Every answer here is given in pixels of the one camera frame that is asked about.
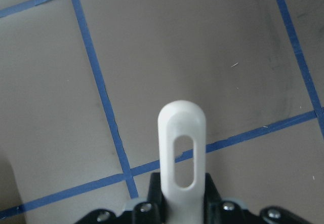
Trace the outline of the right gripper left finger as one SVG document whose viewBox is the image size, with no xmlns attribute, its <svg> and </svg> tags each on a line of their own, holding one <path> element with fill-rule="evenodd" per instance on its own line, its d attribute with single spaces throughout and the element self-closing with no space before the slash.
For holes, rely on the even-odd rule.
<svg viewBox="0 0 324 224">
<path fill-rule="evenodd" d="M 152 173 L 147 198 L 136 201 L 117 216 L 108 209 L 96 209 L 77 223 L 163 223 L 165 221 L 165 201 L 161 191 L 159 173 Z"/>
</svg>

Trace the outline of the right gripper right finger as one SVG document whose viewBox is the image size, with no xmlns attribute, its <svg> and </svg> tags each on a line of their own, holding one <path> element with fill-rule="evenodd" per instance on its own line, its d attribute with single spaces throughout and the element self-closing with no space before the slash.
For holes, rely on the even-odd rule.
<svg viewBox="0 0 324 224">
<path fill-rule="evenodd" d="M 210 174 L 206 174 L 204 223 L 310 223 L 308 220 L 279 206 L 268 206 L 259 214 L 251 213 L 236 200 L 223 199 Z"/>
</svg>

